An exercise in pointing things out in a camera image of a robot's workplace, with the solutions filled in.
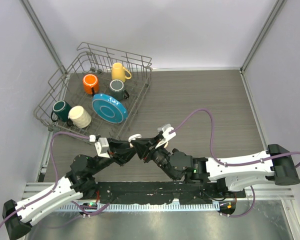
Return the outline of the white earbud charging case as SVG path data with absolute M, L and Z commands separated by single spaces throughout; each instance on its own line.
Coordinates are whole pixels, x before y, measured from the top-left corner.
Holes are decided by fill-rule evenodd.
M 129 146 L 131 148 L 133 148 L 133 144 L 131 143 L 132 141 L 136 140 L 136 139 L 139 139 L 139 138 L 142 138 L 142 135 L 141 134 L 134 134 L 134 135 L 131 135 L 129 138 L 128 138 L 128 142 L 129 142 Z

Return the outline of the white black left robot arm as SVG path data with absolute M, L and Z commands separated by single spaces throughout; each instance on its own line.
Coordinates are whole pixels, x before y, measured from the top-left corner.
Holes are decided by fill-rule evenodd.
M 94 144 L 95 157 L 79 154 L 70 171 L 53 185 L 23 200 L 5 202 L 2 217 L 9 239 L 27 235 L 41 219 L 68 202 L 92 199 L 97 192 L 94 175 L 113 163 L 122 166 L 129 162 L 136 153 L 132 142 L 138 137 L 128 140 L 100 137 Z

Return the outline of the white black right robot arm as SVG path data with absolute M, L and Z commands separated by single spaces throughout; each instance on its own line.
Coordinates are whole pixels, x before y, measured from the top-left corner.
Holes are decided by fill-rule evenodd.
M 212 157 L 193 157 L 173 149 L 165 149 L 167 141 L 157 135 L 129 138 L 129 144 L 144 162 L 153 161 L 170 179 L 187 184 L 216 182 L 216 193 L 223 198 L 246 187 L 273 182 L 277 186 L 300 184 L 292 152 L 279 144 L 267 150 L 245 156 L 215 160 Z

